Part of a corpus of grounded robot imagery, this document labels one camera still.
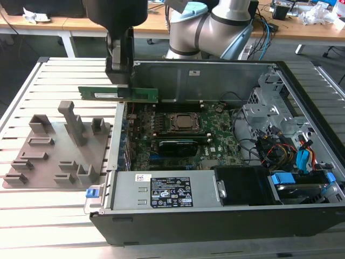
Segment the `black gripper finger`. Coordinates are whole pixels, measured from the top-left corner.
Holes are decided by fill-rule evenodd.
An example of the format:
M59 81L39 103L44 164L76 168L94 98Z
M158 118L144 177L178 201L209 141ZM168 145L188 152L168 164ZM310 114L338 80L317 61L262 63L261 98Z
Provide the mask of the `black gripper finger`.
M112 36L107 33L107 50L105 73L113 85L118 88L117 94L128 94L128 29Z
M131 26L128 29L128 43L127 43L127 52L128 52L128 64L129 64L129 81L128 85L132 87L132 77L133 77L133 67L134 67L134 29Z

